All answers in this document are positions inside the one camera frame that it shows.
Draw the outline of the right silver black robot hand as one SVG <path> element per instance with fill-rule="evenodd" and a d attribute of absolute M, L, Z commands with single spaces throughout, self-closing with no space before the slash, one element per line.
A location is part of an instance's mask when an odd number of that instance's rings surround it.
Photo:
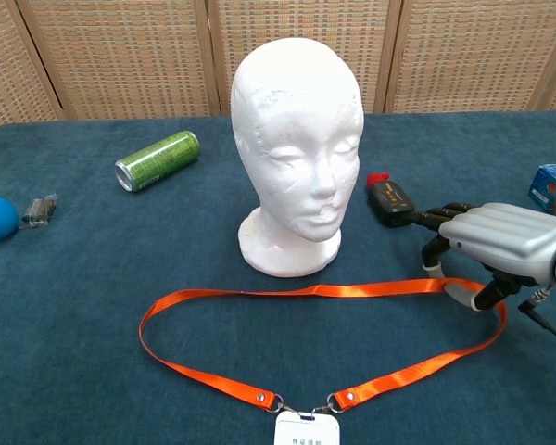
<path fill-rule="evenodd" d="M 440 255 L 449 249 L 480 262 L 493 278 L 480 291 L 444 285 L 459 303 L 484 311 L 523 286 L 541 286 L 544 299 L 556 286 L 556 216 L 505 203 L 471 207 L 450 203 L 427 212 L 414 211 L 411 223 L 436 232 L 422 250 L 423 268 L 431 278 L 444 276 Z"/>

